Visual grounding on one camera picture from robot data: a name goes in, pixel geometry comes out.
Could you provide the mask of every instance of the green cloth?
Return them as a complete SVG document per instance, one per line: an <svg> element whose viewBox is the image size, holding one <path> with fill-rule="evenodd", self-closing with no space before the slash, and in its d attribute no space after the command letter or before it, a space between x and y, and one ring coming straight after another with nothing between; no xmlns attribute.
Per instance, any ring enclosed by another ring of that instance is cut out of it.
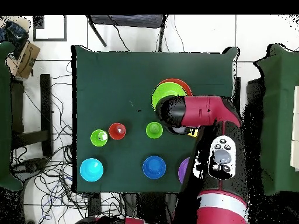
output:
<svg viewBox="0 0 299 224"><path fill-rule="evenodd" d="M265 79L265 117L261 133L260 164L266 195L299 192L299 172L290 166L294 89L299 85L299 52L274 44L269 56L257 63Z"/></svg>
<svg viewBox="0 0 299 224"><path fill-rule="evenodd" d="M11 73L6 65L6 58L14 51L10 42L0 43L0 187L19 191L23 184L11 175L12 143L12 105L11 105Z"/></svg>
<svg viewBox="0 0 299 224"><path fill-rule="evenodd" d="M146 135L147 124L158 120L151 107L152 92L162 80L178 78L194 95L231 97L238 49L232 47L225 54L91 52L76 46L76 51L77 191L178 193L178 168L190 156L196 139L166 129L158 139ZM93 146L91 133L108 132L115 122L126 126L126 136L118 141L108 137L105 146ZM166 163L166 173L157 180L142 171L144 160L152 155ZM96 182L80 176L80 165L87 158L103 163L103 176Z"/></svg>

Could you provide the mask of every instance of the red cup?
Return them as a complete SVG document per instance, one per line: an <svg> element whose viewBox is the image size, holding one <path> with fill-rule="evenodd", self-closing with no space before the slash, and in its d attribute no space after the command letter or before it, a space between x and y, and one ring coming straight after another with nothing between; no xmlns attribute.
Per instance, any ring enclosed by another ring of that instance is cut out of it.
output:
<svg viewBox="0 0 299 224"><path fill-rule="evenodd" d="M121 123L113 123L109 127L109 135L115 140L121 140L126 134L126 128Z"/></svg>

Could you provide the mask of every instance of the purple bowl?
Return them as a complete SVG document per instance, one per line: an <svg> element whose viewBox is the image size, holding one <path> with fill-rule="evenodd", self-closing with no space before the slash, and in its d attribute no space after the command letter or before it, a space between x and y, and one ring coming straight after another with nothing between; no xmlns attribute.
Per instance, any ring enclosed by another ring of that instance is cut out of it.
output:
<svg viewBox="0 0 299 224"><path fill-rule="evenodd" d="M183 184L183 181L184 181L184 176L186 173L186 169L188 167L189 159L190 159L190 157L183 160L183 162L180 164L180 167L179 167L178 175L179 175L179 180L180 180L181 184Z"/></svg>

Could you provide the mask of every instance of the green bowl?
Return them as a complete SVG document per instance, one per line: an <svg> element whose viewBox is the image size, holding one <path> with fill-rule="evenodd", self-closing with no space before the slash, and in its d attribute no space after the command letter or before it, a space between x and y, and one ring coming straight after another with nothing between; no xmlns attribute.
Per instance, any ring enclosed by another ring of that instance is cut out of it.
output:
<svg viewBox="0 0 299 224"><path fill-rule="evenodd" d="M96 129L91 134L91 142L93 145L97 147L102 147L106 144L108 139L108 134L106 131L103 131L102 129Z"/></svg>
<svg viewBox="0 0 299 224"><path fill-rule="evenodd" d="M159 138L162 135L163 127L158 122L150 122L147 125L147 128L145 131L146 131L148 137L155 139L155 138Z"/></svg>
<svg viewBox="0 0 299 224"><path fill-rule="evenodd" d="M187 93L181 85L174 82L159 84L152 93L152 108L155 110L159 100L170 95L185 96Z"/></svg>

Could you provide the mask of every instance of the green plate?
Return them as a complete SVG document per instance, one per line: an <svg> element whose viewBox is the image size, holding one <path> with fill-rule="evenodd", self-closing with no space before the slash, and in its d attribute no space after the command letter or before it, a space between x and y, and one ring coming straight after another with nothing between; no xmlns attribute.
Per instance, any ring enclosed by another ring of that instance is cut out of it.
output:
<svg viewBox="0 0 299 224"><path fill-rule="evenodd" d="M155 110L159 100L169 95L185 96L184 88L174 82L165 82L156 87L152 93L152 107Z"/></svg>

